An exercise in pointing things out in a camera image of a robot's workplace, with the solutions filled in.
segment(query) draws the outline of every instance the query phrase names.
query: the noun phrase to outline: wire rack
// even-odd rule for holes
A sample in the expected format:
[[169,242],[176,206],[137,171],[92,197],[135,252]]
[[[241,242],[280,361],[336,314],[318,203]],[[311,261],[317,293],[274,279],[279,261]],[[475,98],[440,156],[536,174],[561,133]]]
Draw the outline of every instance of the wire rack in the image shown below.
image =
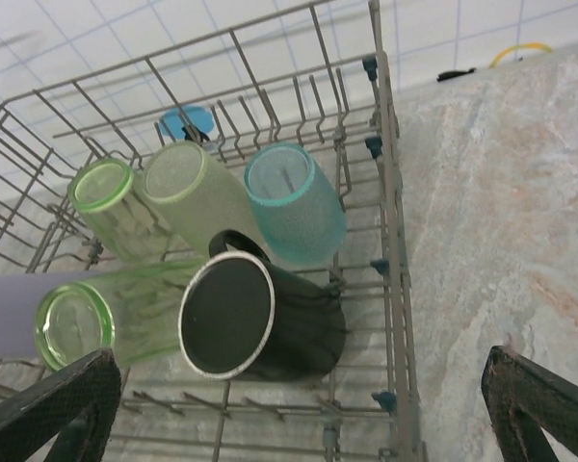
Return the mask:
[[[282,457],[426,460],[419,431],[398,122],[381,44],[380,4],[371,0],[363,5],[363,14],[372,24],[372,30],[364,33],[372,35],[374,52],[331,62],[319,11],[325,3],[314,1],[262,16],[28,91],[0,105],[0,159],[16,168],[16,179],[0,174],[0,272],[117,268],[118,262],[103,252],[75,216],[66,199],[66,183],[78,168],[97,158],[118,156],[141,167],[155,149],[171,142],[171,130],[162,118],[165,111],[177,108],[184,126],[193,125],[182,109],[187,104],[209,109],[218,136],[204,147],[236,174],[266,143],[294,141],[303,145],[332,177],[348,216],[348,239],[329,265],[295,270],[315,279],[340,281],[347,311],[356,307],[359,313],[365,306],[375,310],[373,319],[377,322],[370,325],[360,322],[363,316],[354,317],[357,321],[352,323],[352,316],[347,315],[348,345],[357,351],[376,350],[381,360],[365,364],[359,361],[360,354],[350,354],[322,382],[284,390],[285,395],[277,393],[279,385],[261,385],[257,396],[263,398],[253,398],[251,385],[187,380],[178,365],[179,357],[159,360],[145,371],[138,367],[124,371],[123,396],[106,452],[108,459],[129,453],[128,460],[145,454],[213,461],[284,460]],[[316,38],[321,63],[258,79],[248,58],[250,42],[244,44],[238,37],[251,26],[294,13],[309,14],[307,29]],[[203,97],[182,98],[170,83],[167,69],[171,66],[164,63],[168,57],[178,56],[179,65],[185,50],[218,38],[232,44],[230,52],[239,58],[250,82]],[[167,104],[142,107],[126,115],[103,106],[102,95],[129,79],[155,86]],[[365,104],[350,105],[348,82],[366,89],[360,95]],[[86,124],[65,111],[75,97],[83,101],[79,108],[88,111]],[[32,108],[29,114],[50,114],[50,123],[45,126],[49,127],[51,142],[45,136],[47,130],[42,133],[22,121],[17,115],[21,108]],[[142,136],[143,127],[153,127],[152,138]],[[83,155],[73,154],[73,146],[83,148]],[[367,242],[375,243],[375,258],[365,258],[368,252],[362,250]],[[48,373],[36,360],[0,359],[0,399]],[[371,399],[370,394],[381,389],[396,395],[394,412],[387,412]],[[287,394],[293,398],[275,401],[275,397]],[[136,426],[136,422],[145,424]],[[284,439],[266,436],[267,429],[275,426]],[[240,431],[246,436],[239,440],[231,436]],[[189,452],[177,453],[177,449]]]

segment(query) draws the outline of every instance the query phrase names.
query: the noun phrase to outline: teal glass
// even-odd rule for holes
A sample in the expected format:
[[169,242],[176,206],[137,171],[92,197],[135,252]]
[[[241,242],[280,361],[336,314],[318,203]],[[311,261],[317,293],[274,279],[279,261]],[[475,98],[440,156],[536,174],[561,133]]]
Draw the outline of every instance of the teal glass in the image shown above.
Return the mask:
[[261,149],[244,173],[250,206],[270,249],[295,264],[331,258],[347,234],[338,195],[301,146]]

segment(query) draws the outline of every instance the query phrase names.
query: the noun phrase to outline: black cup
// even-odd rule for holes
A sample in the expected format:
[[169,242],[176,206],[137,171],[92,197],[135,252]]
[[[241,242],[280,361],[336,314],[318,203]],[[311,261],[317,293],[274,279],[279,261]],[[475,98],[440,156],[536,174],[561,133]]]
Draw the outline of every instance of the black cup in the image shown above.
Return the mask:
[[179,317],[180,346],[196,372],[256,381],[331,372],[347,334],[337,289],[274,266],[237,231],[219,233],[209,252],[211,260],[184,293]]

